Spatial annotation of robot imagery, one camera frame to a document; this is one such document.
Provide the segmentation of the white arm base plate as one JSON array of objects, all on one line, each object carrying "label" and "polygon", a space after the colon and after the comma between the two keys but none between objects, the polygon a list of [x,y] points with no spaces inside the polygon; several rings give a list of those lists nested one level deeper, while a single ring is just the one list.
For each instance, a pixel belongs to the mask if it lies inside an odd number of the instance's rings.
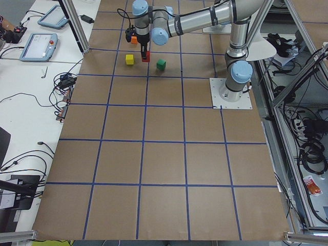
[{"label": "white arm base plate", "polygon": [[226,78],[210,78],[213,109],[252,110],[247,86],[240,92],[232,92],[226,87]]}]

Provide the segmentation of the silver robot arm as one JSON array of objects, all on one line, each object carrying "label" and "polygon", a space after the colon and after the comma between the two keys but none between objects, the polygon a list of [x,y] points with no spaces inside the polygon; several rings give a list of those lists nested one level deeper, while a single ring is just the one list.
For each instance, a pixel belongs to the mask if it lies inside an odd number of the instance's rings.
[{"label": "silver robot arm", "polygon": [[171,7],[149,6],[147,1],[134,1],[132,13],[134,26],[129,28],[140,44],[141,59],[148,62],[148,43],[165,45],[175,36],[182,36],[203,28],[231,24],[230,43],[225,52],[228,76],[219,89],[220,97],[228,102],[237,102],[246,93],[253,68],[246,60],[249,46],[272,1],[221,1],[207,8],[186,14],[172,13]]}]

